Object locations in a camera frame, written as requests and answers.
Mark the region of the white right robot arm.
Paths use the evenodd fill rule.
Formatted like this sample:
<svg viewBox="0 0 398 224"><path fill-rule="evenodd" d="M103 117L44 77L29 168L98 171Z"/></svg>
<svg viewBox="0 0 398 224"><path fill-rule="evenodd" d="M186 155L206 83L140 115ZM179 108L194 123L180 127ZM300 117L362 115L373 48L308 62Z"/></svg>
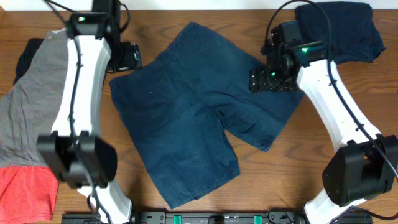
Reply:
<svg viewBox="0 0 398 224"><path fill-rule="evenodd" d="M251 70L249 89L303 91L325 125L334 156L322 173L323 190L307 202L297 223L334 223L359 204L392 190L397 180L397 137L383 136L346 89L322 42L274 46L266 41L265 67Z"/></svg>

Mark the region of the dark teal blue shorts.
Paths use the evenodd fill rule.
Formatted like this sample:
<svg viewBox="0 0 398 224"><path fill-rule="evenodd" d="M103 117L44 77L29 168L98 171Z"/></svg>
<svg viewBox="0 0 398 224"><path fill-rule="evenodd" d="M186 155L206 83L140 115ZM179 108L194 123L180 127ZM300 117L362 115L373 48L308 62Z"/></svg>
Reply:
<svg viewBox="0 0 398 224"><path fill-rule="evenodd" d="M298 107L298 91L250 92L250 71L260 66L191 22L153 62L109 82L120 119L170 208L240 174L227 133L268 151Z"/></svg>

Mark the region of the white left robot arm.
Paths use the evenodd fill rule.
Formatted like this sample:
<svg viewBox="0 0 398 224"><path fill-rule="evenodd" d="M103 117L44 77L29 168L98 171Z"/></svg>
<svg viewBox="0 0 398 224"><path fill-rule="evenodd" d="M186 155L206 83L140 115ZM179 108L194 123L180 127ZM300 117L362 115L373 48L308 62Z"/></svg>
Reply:
<svg viewBox="0 0 398 224"><path fill-rule="evenodd" d="M108 73L142 68L139 47L122 42L120 1L94 1L90 12L65 21L68 66L50 134L37 149L55 177L86 197L89 214L65 214L63 223L138 223L132 201L117 180L115 149L101 138L100 102Z"/></svg>

